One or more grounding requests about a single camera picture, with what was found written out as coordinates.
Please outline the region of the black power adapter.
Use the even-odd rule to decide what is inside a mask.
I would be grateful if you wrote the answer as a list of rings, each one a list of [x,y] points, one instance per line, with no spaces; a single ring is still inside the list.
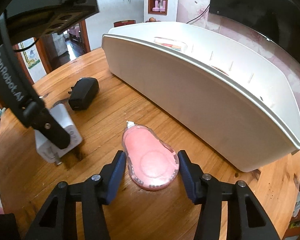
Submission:
[[[94,77],[82,77],[73,87],[68,103],[73,111],[82,111],[88,109],[93,99],[99,91],[98,80]]]

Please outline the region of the wooden round table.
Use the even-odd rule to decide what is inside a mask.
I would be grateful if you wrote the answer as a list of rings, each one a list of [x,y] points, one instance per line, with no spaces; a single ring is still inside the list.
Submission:
[[[98,79],[100,91],[85,111],[70,111],[83,141],[62,158],[61,165],[47,163],[36,151],[34,132],[6,111],[0,123],[0,199],[3,210],[15,215],[24,236],[52,189],[60,181],[85,181],[100,172],[121,149],[126,122],[151,128],[175,150],[185,150],[192,162],[220,181],[246,181],[283,237],[295,207],[300,184],[300,153],[287,155],[242,173],[209,145],[156,105],[113,76],[102,49],[69,62],[35,83],[48,107],[69,95],[82,77]],[[148,192],[129,176],[121,181],[114,201],[104,207],[112,239],[193,239],[200,207],[175,178],[163,190]]]

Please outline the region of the pink correction tape dispenser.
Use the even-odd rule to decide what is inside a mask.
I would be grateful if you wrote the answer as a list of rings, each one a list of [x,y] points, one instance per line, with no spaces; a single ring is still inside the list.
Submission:
[[[177,153],[147,126],[127,121],[122,147],[130,178],[140,188],[158,191],[168,187],[177,176]]]

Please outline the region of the pink dumbbells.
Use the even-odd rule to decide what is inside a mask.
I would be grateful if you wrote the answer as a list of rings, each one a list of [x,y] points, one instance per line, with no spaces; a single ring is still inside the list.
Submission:
[[[166,12],[166,0],[153,0],[154,7],[153,12]]]

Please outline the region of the red round tin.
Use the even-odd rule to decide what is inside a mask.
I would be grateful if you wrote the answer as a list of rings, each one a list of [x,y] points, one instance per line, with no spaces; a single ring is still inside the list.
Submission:
[[[117,21],[117,22],[113,23],[114,28],[115,27],[121,27],[121,26],[124,26],[124,25],[131,25],[131,24],[136,24],[136,20],[123,20],[123,21]]]

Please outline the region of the white power adapter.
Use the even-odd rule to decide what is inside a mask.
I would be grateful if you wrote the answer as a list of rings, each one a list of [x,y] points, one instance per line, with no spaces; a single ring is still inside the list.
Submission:
[[[37,153],[48,163],[61,164],[61,157],[82,142],[76,125],[62,103],[51,109],[35,103],[32,127]]]

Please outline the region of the white plastic storage bin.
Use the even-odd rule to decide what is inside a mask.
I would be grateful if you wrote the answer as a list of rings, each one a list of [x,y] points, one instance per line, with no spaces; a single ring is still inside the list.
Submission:
[[[300,110],[286,76],[250,48],[180,22],[102,36],[109,70],[243,172],[300,150]]]

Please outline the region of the fruit bowl with apples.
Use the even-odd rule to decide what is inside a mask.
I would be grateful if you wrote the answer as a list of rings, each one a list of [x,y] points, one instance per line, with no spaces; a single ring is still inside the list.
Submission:
[[[147,21],[146,21],[146,23],[148,23],[148,22],[158,22],[159,20],[157,20],[156,18],[153,18],[153,17],[150,17]]]

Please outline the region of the black wall television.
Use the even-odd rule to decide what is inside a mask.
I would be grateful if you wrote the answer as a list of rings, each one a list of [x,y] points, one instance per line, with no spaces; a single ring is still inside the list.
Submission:
[[[209,11],[254,29],[300,63],[300,0],[210,0]]]

